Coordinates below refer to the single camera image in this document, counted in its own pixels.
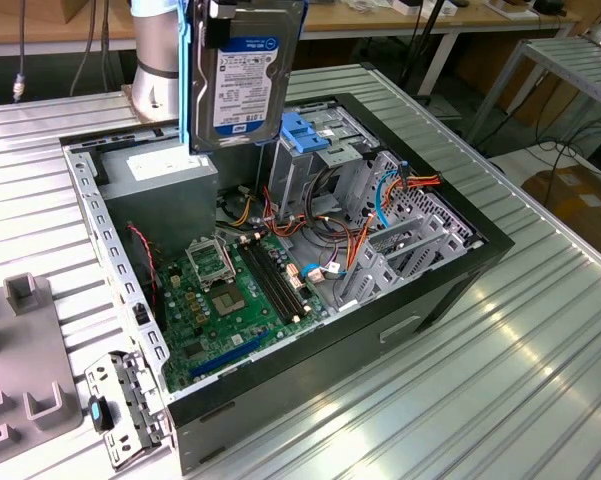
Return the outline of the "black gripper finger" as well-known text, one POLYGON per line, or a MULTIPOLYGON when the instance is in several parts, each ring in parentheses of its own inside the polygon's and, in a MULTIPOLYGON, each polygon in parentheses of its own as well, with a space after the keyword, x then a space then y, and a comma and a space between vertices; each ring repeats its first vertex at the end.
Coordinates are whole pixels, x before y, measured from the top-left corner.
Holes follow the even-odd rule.
POLYGON ((210 0, 204 15, 205 47, 224 48, 230 41, 231 22, 235 17, 236 0, 210 0))

